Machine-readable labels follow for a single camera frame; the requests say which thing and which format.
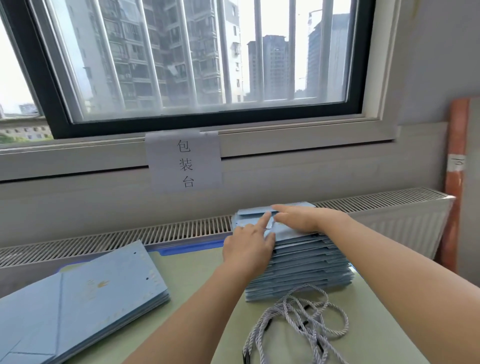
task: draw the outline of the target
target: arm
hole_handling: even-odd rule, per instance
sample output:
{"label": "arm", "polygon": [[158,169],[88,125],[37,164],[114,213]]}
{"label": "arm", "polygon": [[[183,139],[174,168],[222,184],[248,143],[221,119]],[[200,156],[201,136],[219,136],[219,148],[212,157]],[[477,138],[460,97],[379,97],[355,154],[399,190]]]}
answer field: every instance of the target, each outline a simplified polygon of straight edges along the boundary
{"label": "arm", "polygon": [[262,274],[275,245],[264,239],[271,214],[225,239],[224,263],[123,364],[208,364],[247,284]]}
{"label": "arm", "polygon": [[480,363],[478,287],[343,212],[274,208],[276,221],[328,235],[432,364]]}

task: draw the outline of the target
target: orange pole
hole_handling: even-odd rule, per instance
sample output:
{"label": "orange pole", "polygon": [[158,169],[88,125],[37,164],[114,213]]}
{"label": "orange pole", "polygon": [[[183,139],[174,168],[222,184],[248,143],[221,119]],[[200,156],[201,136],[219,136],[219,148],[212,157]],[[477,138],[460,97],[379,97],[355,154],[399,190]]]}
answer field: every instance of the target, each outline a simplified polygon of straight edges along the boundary
{"label": "orange pole", "polygon": [[458,233],[460,208],[467,153],[467,128],[469,98],[452,102],[448,125],[448,157],[445,178],[445,193],[456,197],[445,226],[444,235],[437,252],[437,261],[445,268],[457,273]]}

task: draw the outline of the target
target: paper sign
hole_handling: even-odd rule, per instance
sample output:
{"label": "paper sign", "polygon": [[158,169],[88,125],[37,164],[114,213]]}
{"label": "paper sign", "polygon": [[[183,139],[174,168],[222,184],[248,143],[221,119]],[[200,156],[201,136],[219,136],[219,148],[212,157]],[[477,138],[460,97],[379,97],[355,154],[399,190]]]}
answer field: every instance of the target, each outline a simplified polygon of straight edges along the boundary
{"label": "paper sign", "polygon": [[222,186],[218,132],[186,129],[147,133],[145,147],[152,185],[157,192]]}

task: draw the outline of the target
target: high-rise building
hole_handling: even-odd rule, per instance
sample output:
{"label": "high-rise building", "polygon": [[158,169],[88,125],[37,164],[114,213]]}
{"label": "high-rise building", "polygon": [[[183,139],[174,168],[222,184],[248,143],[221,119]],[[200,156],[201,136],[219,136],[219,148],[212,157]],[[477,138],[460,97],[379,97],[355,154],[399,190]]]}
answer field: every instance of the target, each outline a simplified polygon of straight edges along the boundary
{"label": "high-rise building", "polygon": [[[288,42],[284,36],[263,37],[264,98],[276,100],[288,97]],[[258,98],[256,41],[248,43],[250,95]]]}
{"label": "high-rise building", "polygon": [[[153,109],[192,103],[187,50],[175,0],[65,0],[91,94],[88,110]],[[240,101],[238,0],[224,0],[232,98]],[[215,0],[183,0],[197,102],[225,102]]]}
{"label": "high-rise building", "polygon": [[34,114],[38,114],[38,110],[37,110],[35,104],[26,103],[26,104],[18,105],[18,107],[19,107],[20,112],[22,113],[22,115],[34,115]]}
{"label": "high-rise building", "polygon": [[[334,14],[332,37],[328,63],[328,84],[326,102],[339,102],[345,99],[345,61],[347,60],[348,23],[350,14]],[[322,42],[322,22],[320,21],[308,36],[307,97],[316,97],[320,87],[320,47]]]}

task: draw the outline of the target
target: forearm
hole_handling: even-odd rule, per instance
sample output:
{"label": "forearm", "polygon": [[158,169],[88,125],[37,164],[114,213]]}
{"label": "forearm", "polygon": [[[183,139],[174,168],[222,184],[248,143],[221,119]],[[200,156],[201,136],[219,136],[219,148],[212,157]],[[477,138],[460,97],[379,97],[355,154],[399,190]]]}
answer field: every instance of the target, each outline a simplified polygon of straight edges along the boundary
{"label": "forearm", "polygon": [[477,287],[346,216],[323,230],[432,364],[480,362]]}
{"label": "forearm", "polygon": [[219,266],[211,278],[124,364],[208,364],[248,279]]}

